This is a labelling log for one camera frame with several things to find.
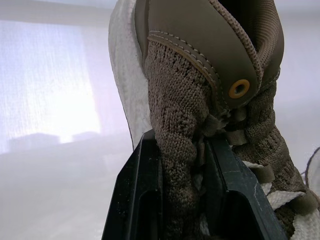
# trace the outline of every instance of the metal eyelet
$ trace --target metal eyelet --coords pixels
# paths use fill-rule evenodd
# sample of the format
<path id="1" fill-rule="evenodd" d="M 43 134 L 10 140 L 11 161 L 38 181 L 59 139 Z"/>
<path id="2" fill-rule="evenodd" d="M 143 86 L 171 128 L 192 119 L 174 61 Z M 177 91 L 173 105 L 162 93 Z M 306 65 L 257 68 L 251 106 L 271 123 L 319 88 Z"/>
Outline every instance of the metal eyelet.
<path id="1" fill-rule="evenodd" d="M 244 96 L 250 88 L 250 82 L 246 79 L 236 81 L 229 90 L 229 97 L 239 99 Z"/>

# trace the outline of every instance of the white midsole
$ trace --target white midsole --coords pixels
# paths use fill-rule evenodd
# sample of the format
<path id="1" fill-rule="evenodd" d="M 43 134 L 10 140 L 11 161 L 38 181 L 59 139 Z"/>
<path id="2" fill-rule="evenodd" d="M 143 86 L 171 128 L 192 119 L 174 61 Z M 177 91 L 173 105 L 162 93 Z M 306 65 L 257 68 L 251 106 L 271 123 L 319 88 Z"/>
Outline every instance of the white midsole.
<path id="1" fill-rule="evenodd" d="M 133 147 L 151 130 L 148 81 L 135 31 L 136 0 L 118 0 L 109 24 L 109 55 L 114 80 L 129 125 Z"/>

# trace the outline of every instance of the brown knit fabric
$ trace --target brown knit fabric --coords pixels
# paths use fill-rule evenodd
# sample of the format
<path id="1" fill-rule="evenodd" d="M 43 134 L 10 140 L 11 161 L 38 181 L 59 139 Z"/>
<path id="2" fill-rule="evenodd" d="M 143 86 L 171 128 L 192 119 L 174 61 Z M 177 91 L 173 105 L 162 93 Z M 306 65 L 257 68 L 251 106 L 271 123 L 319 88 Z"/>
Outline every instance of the brown knit fabric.
<path id="1" fill-rule="evenodd" d="M 240 0 L 247 4 L 248 9 L 242 9 L 236 17 L 227 9 L 227 2 L 231 4 L 231 0 L 208 1 L 241 40 L 261 83 L 282 31 L 274 1 L 253 1 L 251 6 L 249 3 L 252 1 Z M 212 122 L 211 118 L 215 115 L 211 112 L 211 87 L 188 60 L 152 40 L 144 71 L 148 79 L 150 120 L 163 165 L 165 239 L 218 239 L 200 233 L 199 192 L 193 186 L 191 176 L 197 157 L 194 142 L 197 136 L 207 134 L 202 131 L 203 125 Z M 239 110 L 233 109 L 230 122 L 224 129 L 244 131 L 245 144 L 232 148 L 243 161 L 272 167 L 275 180 L 271 192 L 305 192 L 307 188 L 290 158 L 285 140 L 275 126 L 274 97 L 278 76 L 275 75 L 268 88 L 261 90 L 242 109 L 242 115 L 239 115 Z M 291 237 L 294 233 L 294 210 L 286 204 L 275 214 L 287 236 Z"/>
<path id="2" fill-rule="evenodd" d="M 274 84 L 248 103 L 245 134 L 249 143 L 235 146 L 233 151 L 243 161 L 271 165 L 275 175 L 271 192 L 305 191 L 306 187 L 290 158 L 286 142 L 275 126 L 273 110 L 275 94 L 276 85 Z M 275 212 L 287 235 L 291 237 L 294 233 L 293 209 L 286 205 Z"/>
<path id="3" fill-rule="evenodd" d="M 197 149 L 192 139 L 209 116 L 211 87 L 189 61 L 154 41 L 149 42 L 144 70 L 163 166 L 165 239 L 204 239 L 197 227 L 199 193 L 191 177 Z"/>

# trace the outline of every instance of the black plastic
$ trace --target black plastic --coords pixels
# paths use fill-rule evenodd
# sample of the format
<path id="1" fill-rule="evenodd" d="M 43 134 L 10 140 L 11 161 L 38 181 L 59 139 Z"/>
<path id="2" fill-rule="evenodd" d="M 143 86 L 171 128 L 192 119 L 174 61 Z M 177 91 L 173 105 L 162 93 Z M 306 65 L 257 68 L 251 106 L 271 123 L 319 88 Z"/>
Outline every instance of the black plastic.
<path id="1" fill-rule="evenodd" d="M 102 240 L 159 240 L 162 167 L 154 132 L 146 132 L 120 171 Z"/>
<path id="2" fill-rule="evenodd" d="M 206 218 L 211 234 L 229 239 L 286 240 L 256 176 L 225 138 L 205 140 Z"/>
<path id="3" fill-rule="evenodd" d="M 287 240 L 256 176 L 222 137 L 205 139 L 205 212 L 211 234 L 227 239 Z M 163 181 L 154 132 L 119 173 L 102 240 L 163 240 Z"/>

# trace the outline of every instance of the sneaker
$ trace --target sneaker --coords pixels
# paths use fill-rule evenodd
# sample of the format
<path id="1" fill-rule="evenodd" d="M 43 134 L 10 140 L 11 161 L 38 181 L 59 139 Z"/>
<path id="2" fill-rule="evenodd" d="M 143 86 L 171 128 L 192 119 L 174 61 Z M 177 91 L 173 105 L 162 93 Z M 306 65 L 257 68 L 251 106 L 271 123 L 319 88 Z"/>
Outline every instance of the sneaker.
<path id="1" fill-rule="evenodd" d="M 165 239 L 218 239 L 197 215 L 203 137 L 218 133 L 256 174 L 292 240 L 320 239 L 319 198 L 275 126 L 284 36 L 273 0 L 119 0 L 109 52 L 133 146 L 153 128 Z"/>

